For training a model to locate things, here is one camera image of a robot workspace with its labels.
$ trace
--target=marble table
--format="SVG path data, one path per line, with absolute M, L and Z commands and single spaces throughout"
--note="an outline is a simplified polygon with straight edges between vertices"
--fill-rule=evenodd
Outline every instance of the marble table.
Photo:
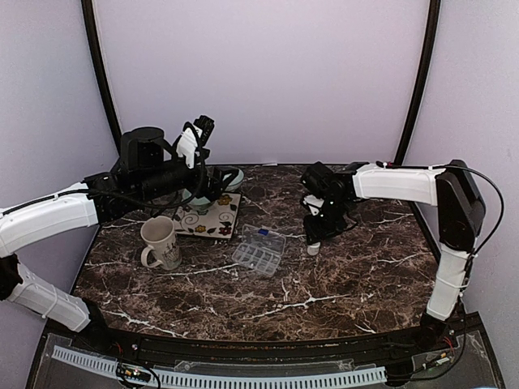
M 173 274 L 147 269 L 139 229 L 149 213 L 132 212 L 99 232 L 75 295 L 96 301 L 113 328 L 201 340 L 317 340 L 418 325 L 437 265 L 407 203 L 360 203 L 351 213 L 358 227 L 311 257 L 299 205 L 305 167 L 242 169 L 230 240 L 180 237 Z M 274 276 L 232 262 L 243 224 L 286 236 Z

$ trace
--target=black frame pole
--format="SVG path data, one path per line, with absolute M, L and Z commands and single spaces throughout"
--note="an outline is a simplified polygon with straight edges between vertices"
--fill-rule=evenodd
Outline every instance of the black frame pole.
M 114 101 L 108 85 L 108 78 L 106 77 L 105 64 L 103 63 L 103 56 L 101 53 L 101 46 L 99 44 L 99 36 L 97 35 L 96 17 L 94 15 L 94 7 L 92 0 L 81 0 L 81 7 L 83 8 L 84 26 L 87 31 L 88 46 L 90 47 L 90 55 L 92 56 L 92 64 L 94 72 L 96 73 L 97 86 L 99 93 L 105 107 L 106 118 L 112 137 L 114 138 L 115 147 L 118 153 L 121 153 L 121 127 L 115 113 Z
M 427 74 L 429 73 L 429 66 L 431 65 L 432 49 L 435 45 L 436 29 L 440 17 L 440 3 L 441 0 L 431 0 L 429 4 L 429 15 L 427 16 L 427 26 L 423 39 L 422 56 L 420 58 L 420 65 L 418 66 L 409 111 L 407 112 L 407 119 L 405 120 L 404 130 L 402 131 L 397 154 L 395 155 L 394 163 L 396 165 L 402 165 L 404 163 L 405 154 L 409 148 L 420 104 L 422 103 Z

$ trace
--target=decorative tile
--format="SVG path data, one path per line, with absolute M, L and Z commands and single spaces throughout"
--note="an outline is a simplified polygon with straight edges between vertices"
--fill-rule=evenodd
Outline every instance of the decorative tile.
M 242 196 L 224 193 L 214 204 L 203 212 L 180 207 L 174 215 L 175 231 L 178 235 L 230 239 L 238 215 Z

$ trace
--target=white wall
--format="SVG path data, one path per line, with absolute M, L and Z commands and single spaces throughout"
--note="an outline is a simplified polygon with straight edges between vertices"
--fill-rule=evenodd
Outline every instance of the white wall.
M 80 2 L 0 2 L 0 207 L 107 170 L 116 151 L 97 91 Z M 70 290 L 94 229 L 29 246 L 19 259 Z M 0 302 L 0 387 L 20 389 L 45 322 Z
M 427 0 L 96 4 L 124 131 L 204 113 L 211 163 L 393 158 Z
M 495 180 L 506 200 L 504 223 L 475 261 L 466 296 L 490 334 L 507 387 L 519 387 L 519 3 L 449 0 L 440 14 L 431 73 L 406 163 L 452 158 Z M 478 180 L 487 218 L 499 202 Z M 435 215 L 427 219 L 436 226 Z

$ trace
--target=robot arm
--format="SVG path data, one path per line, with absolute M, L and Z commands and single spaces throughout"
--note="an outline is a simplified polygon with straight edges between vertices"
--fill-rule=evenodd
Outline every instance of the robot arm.
M 213 127 L 205 116 L 194 125 L 187 123 L 173 146 L 164 140 L 164 131 L 154 127 L 125 133 L 121 157 L 110 172 L 86 177 L 42 199 L 0 209 L 0 301 L 26 306 L 72 331 L 88 331 L 94 324 L 102 327 L 104 320 L 93 302 L 56 289 L 20 263 L 15 252 L 58 233 L 116 220 L 176 190 L 195 193 L 199 189 L 199 197 L 219 196 L 236 172 L 216 168 L 209 177 L 195 167 L 209 154 L 203 146 Z M 164 161 L 164 151 L 171 154 L 170 160 Z
M 440 224 L 440 265 L 435 287 L 427 304 L 422 326 L 438 332 L 452 314 L 466 286 L 468 265 L 485 216 L 485 203 L 473 178 L 455 166 L 451 168 L 407 169 L 387 164 L 356 162 L 334 173 L 320 162 L 302 176 L 310 191 L 302 205 L 311 211 L 304 218 L 308 245 L 339 235 L 349 226 L 343 215 L 360 199 L 400 199 L 438 207 Z

